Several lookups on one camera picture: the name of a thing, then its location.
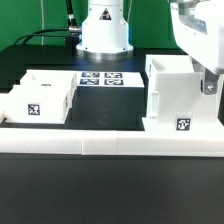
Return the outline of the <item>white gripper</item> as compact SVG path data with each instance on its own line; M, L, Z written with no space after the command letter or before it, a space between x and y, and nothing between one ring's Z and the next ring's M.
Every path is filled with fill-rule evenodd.
M217 93L224 74L224 0L169 0L176 44L205 67L201 90Z

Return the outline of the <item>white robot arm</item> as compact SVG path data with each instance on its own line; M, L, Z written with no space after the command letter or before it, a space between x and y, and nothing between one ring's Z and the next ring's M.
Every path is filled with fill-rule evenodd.
M224 0L167 0L175 42L203 68L202 91L214 94L224 74ZM77 53L96 60L130 55L123 0L88 0Z

